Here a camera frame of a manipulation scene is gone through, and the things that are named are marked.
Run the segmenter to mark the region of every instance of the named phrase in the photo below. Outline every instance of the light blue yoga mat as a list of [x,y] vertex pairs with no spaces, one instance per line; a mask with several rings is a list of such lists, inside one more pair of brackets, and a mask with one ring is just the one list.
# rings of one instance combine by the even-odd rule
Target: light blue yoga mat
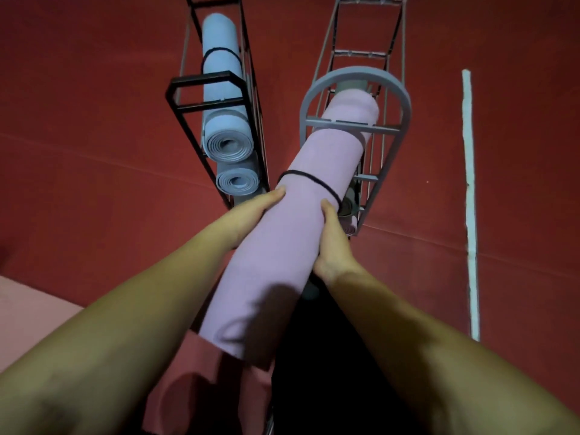
[[[239,60],[236,26],[222,14],[208,15],[202,28],[203,52],[207,55],[204,73],[231,71],[243,77]],[[231,50],[214,50],[223,47]],[[204,101],[241,97],[241,91],[230,82],[204,85]],[[239,162],[253,152],[253,139],[243,105],[204,112],[202,145],[208,157],[217,162]]]
[[257,154],[237,163],[218,163],[216,184],[228,195],[243,196],[257,192],[260,176],[257,171]]

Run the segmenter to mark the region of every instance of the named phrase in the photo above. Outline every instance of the pink mat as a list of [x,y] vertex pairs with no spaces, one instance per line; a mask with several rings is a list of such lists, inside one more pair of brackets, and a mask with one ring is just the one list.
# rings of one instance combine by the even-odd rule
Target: pink mat
[[[323,118],[375,124],[379,114],[366,92],[344,90]],[[369,134],[363,134],[368,141]],[[340,199],[363,154],[362,137],[341,130],[313,132],[288,169],[307,172]],[[199,332],[231,355],[267,369],[318,256],[324,217],[320,201],[338,202],[307,177],[285,175],[284,199],[269,210],[230,260]]]

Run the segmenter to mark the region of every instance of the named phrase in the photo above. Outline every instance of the metal frame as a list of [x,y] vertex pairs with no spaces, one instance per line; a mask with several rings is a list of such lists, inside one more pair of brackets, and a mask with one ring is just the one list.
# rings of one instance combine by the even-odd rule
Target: metal frame
[[[381,51],[359,51],[359,50],[342,50],[337,49],[337,28],[339,19],[339,10],[342,5],[351,4],[366,4],[374,6],[395,6],[399,7],[399,14],[397,17],[397,23],[391,37],[390,45],[387,52]],[[411,120],[411,100],[409,94],[407,93],[404,83],[405,83],[405,34],[406,34],[406,5],[407,0],[336,0],[334,8],[332,10],[332,15],[330,16],[330,23],[328,25],[326,36],[324,37],[324,43],[322,51],[320,52],[320,57],[318,58],[318,64],[314,71],[314,78],[312,85],[304,97],[301,106],[301,118],[300,118],[300,136],[301,136],[301,146],[306,141],[307,127],[314,128],[333,128],[340,129],[343,131],[348,131],[355,136],[361,138],[361,132],[371,133],[371,139],[366,144],[364,154],[359,162],[357,172],[355,173],[353,179],[357,183],[356,197],[358,198],[357,204],[359,205],[359,213],[357,214],[358,224],[355,235],[359,233],[360,228],[363,226],[364,220],[371,210],[371,206],[381,189],[390,167],[397,155],[398,149],[401,146],[402,140],[405,137],[407,129]],[[328,42],[330,40],[330,32],[332,31],[332,44],[330,45],[330,58],[328,60],[328,66],[326,73],[322,77],[318,77],[320,71],[320,66],[323,61],[325,50],[327,49]],[[396,79],[391,73],[389,73],[390,68],[390,58],[395,48],[395,41],[397,35],[401,33],[401,80]],[[356,57],[356,58],[379,58],[384,60],[382,70],[377,68],[365,67],[365,66],[351,66],[345,67],[338,70],[333,70],[334,58],[335,57]],[[336,82],[344,80],[369,80],[378,84],[376,92],[372,93],[374,98],[378,98],[381,93],[381,88],[384,87],[384,103],[383,103],[383,116],[382,125],[367,125],[358,122],[344,122],[344,121],[330,121],[329,119],[322,119],[320,117],[321,104],[323,101],[323,96],[325,95],[325,107],[330,103],[331,96],[335,93],[335,89],[332,88]],[[400,103],[401,115],[400,121],[397,124],[387,124],[386,121],[386,110],[387,110],[387,99],[388,93],[395,94]],[[316,95],[320,95],[318,99],[318,105],[316,107],[315,116],[308,116],[308,108],[315,99]],[[378,173],[373,173],[371,171],[373,164],[373,157],[375,155],[375,134],[381,134],[381,170]],[[385,155],[385,136],[394,136],[393,142]],[[364,190],[366,188],[366,198],[364,198]]]
[[[214,183],[216,190],[221,196],[224,204],[228,209],[231,209],[234,205],[233,198],[230,195],[222,192],[216,185],[216,176],[212,167],[208,162],[208,156],[204,152],[203,147],[197,141],[192,129],[188,125],[185,114],[193,112],[203,112],[207,109],[219,109],[243,105],[246,109],[248,115],[248,121],[250,123],[250,130],[252,132],[252,138],[254,140],[254,148],[257,152],[259,172],[260,172],[260,185],[266,190],[270,190],[268,168],[266,164],[266,150],[264,144],[264,130],[262,125],[262,106],[260,104],[260,97],[257,92],[256,85],[256,73],[253,67],[252,54],[250,51],[250,42],[248,40],[248,30],[246,28],[245,16],[243,14],[242,0],[207,0],[194,2],[192,0],[186,0],[187,6],[189,7],[190,16],[192,18],[195,30],[199,37],[199,43],[202,42],[202,32],[201,24],[199,23],[197,10],[203,8],[212,8],[228,5],[238,5],[240,8],[240,25],[241,25],[241,46],[240,46],[240,59],[242,60],[242,71],[243,79],[237,77],[234,73],[230,71],[218,72],[218,73],[200,73],[198,75],[187,75],[178,76],[177,78],[171,79],[169,87],[165,92],[165,99],[167,100],[173,114],[178,120],[179,125],[181,125],[183,132],[187,136],[189,142],[192,144],[195,153],[197,154],[199,161],[203,165],[205,171],[209,175],[209,178]],[[184,58],[182,61],[185,63],[185,52],[187,51],[187,42],[189,41],[189,25],[187,29],[188,34],[185,37],[185,48],[184,48]],[[179,104],[180,89],[186,87],[193,87],[199,85],[206,85],[216,82],[231,82],[233,85],[238,87],[242,96],[237,98],[231,98],[219,101],[207,101],[198,104]]]

